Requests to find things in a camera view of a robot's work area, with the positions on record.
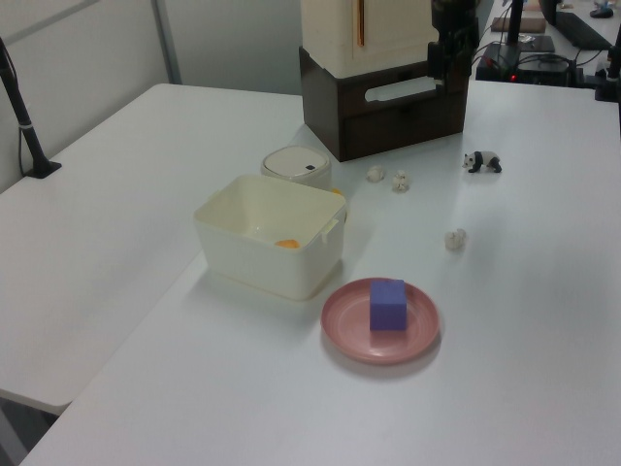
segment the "toy panda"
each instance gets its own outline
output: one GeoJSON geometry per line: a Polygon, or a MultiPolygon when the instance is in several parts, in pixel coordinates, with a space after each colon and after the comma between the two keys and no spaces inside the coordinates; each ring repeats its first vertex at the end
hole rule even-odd
{"type": "Polygon", "coordinates": [[[500,157],[494,152],[477,150],[470,155],[464,155],[464,165],[462,165],[462,167],[470,168],[468,171],[469,173],[475,173],[480,170],[481,166],[486,165],[493,168],[496,173],[501,173],[503,168],[501,167],[500,161],[500,157]]]}

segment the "container handle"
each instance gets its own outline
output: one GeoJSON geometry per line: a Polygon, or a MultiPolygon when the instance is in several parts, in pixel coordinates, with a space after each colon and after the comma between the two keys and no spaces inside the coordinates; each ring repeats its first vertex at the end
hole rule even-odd
{"type": "Polygon", "coordinates": [[[324,245],[328,244],[328,234],[332,231],[332,229],[337,226],[339,221],[336,218],[330,220],[330,222],[321,230],[321,242],[324,245]]]}
{"type": "Polygon", "coordinates": [[[399,81],[398,83],[372,87],[365,92],[365,100],[367,102],[386,102],[412,95],[418,98],[436,96],[436,82],[433,78],[421,76],[411,80],[399,81]]]}
{"type": "Polygon", "coordinates": [[[358,0],[358,47],[365,47],[365,0],[358,0]]]}

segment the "keyboard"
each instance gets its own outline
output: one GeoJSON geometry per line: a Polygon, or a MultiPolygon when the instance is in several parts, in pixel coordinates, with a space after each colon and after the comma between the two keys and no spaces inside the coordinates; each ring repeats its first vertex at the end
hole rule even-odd
{"type": "Polygon", "coordinates": [[[556,28],[581,50],[608,50],[612,44],[573,13],[556,12],[556,28]]]}

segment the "plate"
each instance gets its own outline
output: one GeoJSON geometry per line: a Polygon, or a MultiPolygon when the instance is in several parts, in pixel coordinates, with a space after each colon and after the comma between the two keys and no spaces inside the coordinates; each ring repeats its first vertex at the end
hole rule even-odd
{"type": "Polygon", "coordinates": [[[406,283],[408,328],[405,331],[371,331],[371,282],[362,279],[337,289],[321,313],[321,326],[330,341],[344,354],[373,364],[397,364],[416,357],[428,348],[440,331],[433,301],[420,289],[406,283]]]}

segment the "small white container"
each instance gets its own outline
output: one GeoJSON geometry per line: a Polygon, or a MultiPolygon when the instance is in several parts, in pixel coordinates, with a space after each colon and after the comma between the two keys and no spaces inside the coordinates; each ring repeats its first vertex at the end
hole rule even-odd
{"type": "Polygon", "coordinates": [[[208,265],[295,300],[314,295],[343,253],[345,202],[314,187],[241,176],[194,213],[208,265]],[[296,240],[296,249],[276,245],[296,240]]]}
{"type": "Polygon", "coordinates": [[[332,190],[332,163],[328,154],[312,148],[290,146],[263,159],[261,173],[306,186],[332,190]]]}
{"type": "Polygon", "coordinates": [[[301,0],[302,47],[335,78],[427,60],[431,0],[301,0]]]}

